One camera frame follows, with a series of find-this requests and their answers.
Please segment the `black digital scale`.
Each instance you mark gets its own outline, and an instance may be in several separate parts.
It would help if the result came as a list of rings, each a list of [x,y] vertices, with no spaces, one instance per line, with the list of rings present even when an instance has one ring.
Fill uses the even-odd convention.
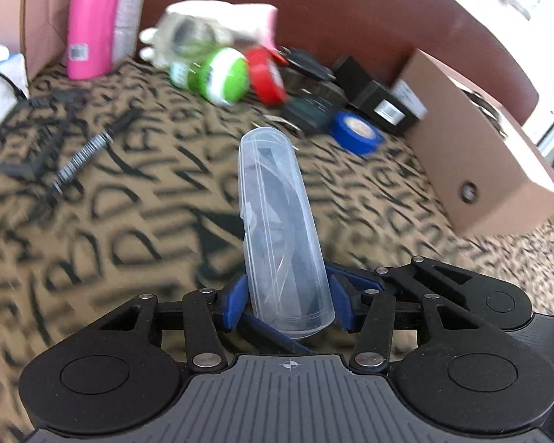
[[[327,134],[342,107],[321,96],[305,94],[261,112],[254,129],[274,128],[295,139]]]

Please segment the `brown cardboard storage box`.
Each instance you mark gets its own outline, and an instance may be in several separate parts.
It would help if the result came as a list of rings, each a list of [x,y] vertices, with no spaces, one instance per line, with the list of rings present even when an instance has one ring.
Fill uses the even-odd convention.
[[[524,234],[554,215],[554,170],[505,106],[420,49],[395,84],[426,109],[405,140],[455,234]],[[505,139],[462,89],[478,92],[498,110]]]

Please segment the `white pink plastic bag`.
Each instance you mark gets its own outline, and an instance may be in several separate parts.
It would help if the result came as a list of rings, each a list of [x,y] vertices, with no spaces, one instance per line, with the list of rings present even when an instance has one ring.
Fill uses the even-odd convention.
[[[235,33],[237,37],[255,41],[271,51],[276,49],[278,9],[272,4],[184,0],[170,4],[165,12],[212,21]]]

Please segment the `blue tape roll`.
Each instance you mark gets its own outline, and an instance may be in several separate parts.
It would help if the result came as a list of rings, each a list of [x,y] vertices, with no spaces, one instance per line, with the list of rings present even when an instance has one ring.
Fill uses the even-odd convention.
[[[329,132],[343,149],[359,156],[375,152],[384,142],[383,136],[375,127],[349,112],[338,112]]]

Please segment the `large clear plastic case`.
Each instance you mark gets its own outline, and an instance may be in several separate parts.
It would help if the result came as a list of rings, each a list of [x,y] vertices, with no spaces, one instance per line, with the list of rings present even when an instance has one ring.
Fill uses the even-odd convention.
[[[238,184],[254,315],[294,340],[320,332],[335,310],[300,167],[284,133],[263,127],[241,138]]]

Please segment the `dark brown wooden headboard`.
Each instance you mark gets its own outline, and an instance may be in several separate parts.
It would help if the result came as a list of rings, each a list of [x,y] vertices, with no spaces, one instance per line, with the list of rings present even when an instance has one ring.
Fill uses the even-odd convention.
[[[141,25],[155,24],[182,0],[145,0]],[[538,102],[533,83],[506,48],[454,0],[222,0],[277,7],[278,44],[330,65],[357,59],[391,83],[420,49],[481,87],[525,123]]]

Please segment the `green white round container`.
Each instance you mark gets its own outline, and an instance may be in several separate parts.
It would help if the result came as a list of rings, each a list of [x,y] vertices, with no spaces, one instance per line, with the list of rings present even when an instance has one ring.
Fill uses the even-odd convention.
[[[232,106],[249,91],[249,63],[238,50],[224,47],[198,59],[178,59],[169,67],[176,87],[199,94],[216,106]]]

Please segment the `black car key fob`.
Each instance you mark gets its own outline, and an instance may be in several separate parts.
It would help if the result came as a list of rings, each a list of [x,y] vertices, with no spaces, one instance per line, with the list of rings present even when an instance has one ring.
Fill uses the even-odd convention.
[[[300,48],[280,46],[278,53],[283,57],[287,66],[306,77],[316,81],[334,81],[333,71],[322,65],[308,51]]]

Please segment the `patterned brown black tablecloth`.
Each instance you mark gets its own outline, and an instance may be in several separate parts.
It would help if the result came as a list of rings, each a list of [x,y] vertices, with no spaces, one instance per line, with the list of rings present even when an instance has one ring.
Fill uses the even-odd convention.
[[[55,66],[31,92],[72,89],[89,95],[63,159],[130,109],[143,114],[84,169],[47,221],[21,225],[51,174],[35,182],[0,175],[0,442],[32,429],[17,384],[35,355],[134,296],[178,300],[244,268],[238,146],[265,110],[250,99],[217,108],[132,60],[88,82]],[[554,225],[461,239],[401,140],[387,138],[368,157],[326,135],[294,146],[328,260],[373,270],[435,258],[522,287],[537,312],[554,314]]]

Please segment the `red tape roll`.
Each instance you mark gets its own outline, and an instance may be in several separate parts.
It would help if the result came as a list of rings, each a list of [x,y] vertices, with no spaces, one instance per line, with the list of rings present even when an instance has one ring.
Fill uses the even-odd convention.
[[[246,51],[251,87],[266,106],[284,104],[287,93],[272,53],[263,46]]]

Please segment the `black plastic frame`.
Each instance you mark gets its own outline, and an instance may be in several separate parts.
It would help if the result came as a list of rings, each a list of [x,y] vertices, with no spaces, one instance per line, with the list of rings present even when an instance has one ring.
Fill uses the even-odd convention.
[[[0,175],[39,179],[59,156],[88,95],[86,89],[60,90],[18,102],[0,123]]]

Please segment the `pink thermos bottle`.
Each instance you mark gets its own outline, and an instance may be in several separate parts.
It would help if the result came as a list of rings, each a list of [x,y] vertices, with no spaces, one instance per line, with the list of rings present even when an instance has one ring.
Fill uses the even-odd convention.
[[[88,80],[112,68],[113,37],[119,0],[70,0],[67,75]]]

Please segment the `clear glass bottle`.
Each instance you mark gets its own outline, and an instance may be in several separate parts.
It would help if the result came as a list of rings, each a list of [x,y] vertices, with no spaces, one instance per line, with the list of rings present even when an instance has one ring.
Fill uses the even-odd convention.
[[[158,69],[168,69],[179,59],[195,60],[231,47],[232,33],[216,23],[180,13],[165,13],[155,27],[142,30],[139,58]]]

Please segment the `black product box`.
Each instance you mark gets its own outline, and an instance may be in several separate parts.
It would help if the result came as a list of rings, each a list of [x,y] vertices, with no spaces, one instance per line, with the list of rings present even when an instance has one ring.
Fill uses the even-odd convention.
[[[406,99],[372,78],[353,57],[339,59],[332,73],[350,108],[386,133],[401,137],[420,120]]]

